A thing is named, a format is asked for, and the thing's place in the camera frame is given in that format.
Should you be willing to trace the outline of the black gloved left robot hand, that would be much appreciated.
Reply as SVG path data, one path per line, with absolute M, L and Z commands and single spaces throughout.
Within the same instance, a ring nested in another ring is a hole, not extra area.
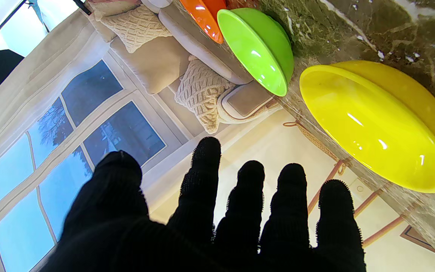
M 220 159 L 220 142 L 203 138 L 184 176 L 178 207 L 161 224 L 150 219 L 138 162 L 122 150 L 108 153 L 80 189 L 41 271 L 366 271 L 352 196 L 340 180 L 321 186 L 318 245 L 310 245 L 307 179 L 296 163 L 280 172 L 264 229 L 264 166 L 243 164 L 225 216 L 214 228 Z

